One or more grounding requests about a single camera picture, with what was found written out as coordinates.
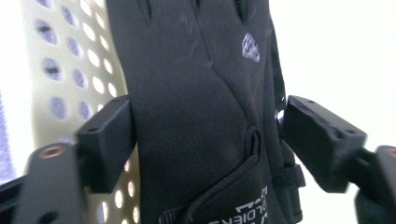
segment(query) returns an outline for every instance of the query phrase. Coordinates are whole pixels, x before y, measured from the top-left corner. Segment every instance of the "white background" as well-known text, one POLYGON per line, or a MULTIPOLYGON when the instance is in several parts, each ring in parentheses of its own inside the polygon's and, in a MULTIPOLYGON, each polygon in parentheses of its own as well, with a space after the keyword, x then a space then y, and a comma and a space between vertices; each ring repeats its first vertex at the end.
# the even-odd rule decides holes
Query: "white background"
MULTIPOLYGON (((396 146, 396 1, 272 0, 290 95, 316 101, 368 133, 366 148, 396 146)), ((302 224, 357 223, 351 186, 327 194, 305 172, 302 224)))

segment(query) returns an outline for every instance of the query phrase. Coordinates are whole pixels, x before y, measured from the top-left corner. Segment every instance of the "glove logo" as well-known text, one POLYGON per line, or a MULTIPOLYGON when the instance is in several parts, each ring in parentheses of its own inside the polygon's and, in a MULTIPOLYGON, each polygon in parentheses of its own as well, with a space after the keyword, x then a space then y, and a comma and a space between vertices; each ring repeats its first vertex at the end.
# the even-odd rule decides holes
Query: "glove logo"
POLYGON ((242 55, 256 63, 260 61, 259 45, 256 44, 253 36, 249 33, 245 35, 242 41, 242 55))
POLYGON ((258 199, 235 207, 237 216, 211 221, 208 224, 265 224, 265 220, 268 218, 267 200, 265 199, 267 193, 268 188, 265 187, 258 199))

